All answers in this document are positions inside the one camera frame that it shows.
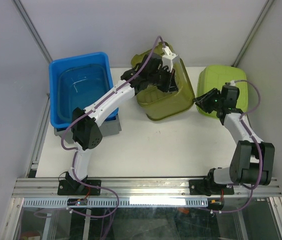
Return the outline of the olive green slotted basket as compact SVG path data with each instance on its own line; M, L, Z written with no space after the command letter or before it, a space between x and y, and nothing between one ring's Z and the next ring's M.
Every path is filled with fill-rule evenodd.
M187 111L194 104L195 93L183 60L175 63L178 92L162 92L157 88L159 71L163 67L163 44L159 43L142 72L130 84L134 87L137 103L152 121L160 121Z

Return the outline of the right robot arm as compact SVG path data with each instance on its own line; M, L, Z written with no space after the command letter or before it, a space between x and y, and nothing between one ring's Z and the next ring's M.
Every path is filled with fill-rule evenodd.
M272 180L275 147L253 131L247 116L237 107L239 95L238 87L226 83L221 90L213 88L193 100L205 113L216 112L221 125L236 143L229 167L212 168L194 184L194 190L200 194L220 194L232 185L254 190L258 186L269 185Z

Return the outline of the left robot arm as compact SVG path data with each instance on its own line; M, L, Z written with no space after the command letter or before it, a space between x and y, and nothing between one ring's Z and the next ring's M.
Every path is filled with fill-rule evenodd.
M180 58L175 53L163 56L147 54L141 63L125 71L118 83L91 105L72 112L72 122L67 131L72 132L74 156L65 179L59 181L59 195L84 195L99 184L89 184L88 165L92 150L102 141L100 127L106 118L122 103L132 99L148 86L155 86L163 93L178 91L175 80L175 63Z

